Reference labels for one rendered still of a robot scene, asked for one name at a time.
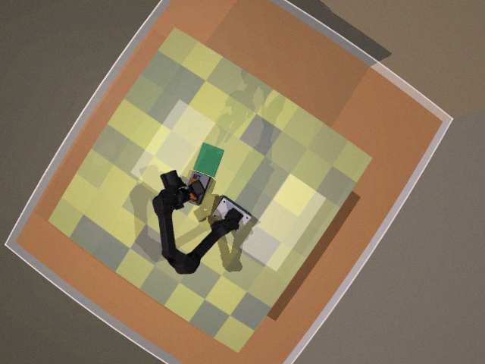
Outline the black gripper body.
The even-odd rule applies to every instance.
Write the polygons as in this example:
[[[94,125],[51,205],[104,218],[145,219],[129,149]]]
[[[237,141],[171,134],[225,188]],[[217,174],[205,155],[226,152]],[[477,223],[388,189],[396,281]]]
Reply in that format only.
[[[189,188],[186,190],[186,188],[180,188],[179,190],[183,190],[186,193],[186,202],[188,202],[190,199],[190,193],[191,194],[196,194],[197,196],[203,194],[205,192],[205,188],[202,186],[202,183],[200,180],[195,180],[194,182],[191,183]],[[188,192],[189,191],[189,192]],[[183,203],[183,204],[184,204]]]

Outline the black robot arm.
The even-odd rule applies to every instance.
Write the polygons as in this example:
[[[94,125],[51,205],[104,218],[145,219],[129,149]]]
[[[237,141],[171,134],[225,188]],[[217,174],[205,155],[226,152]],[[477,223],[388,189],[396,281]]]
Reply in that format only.
[[[193,274],[199,267],[201,258],[210,250],[216,241],[234,230],[239,230],[239,221],[244,216],[235,208],[229,210],[223,220],[215,221],[210,226],[211,232],[190,253],[183,253],[176,248],[172,223],[173,210],[184,208],[186,193],[179,190],[187,185],[172,170],[161,175],[164,189],[152,200],[155,214],[158,216],[161,236],[162,255],[179,275]]]

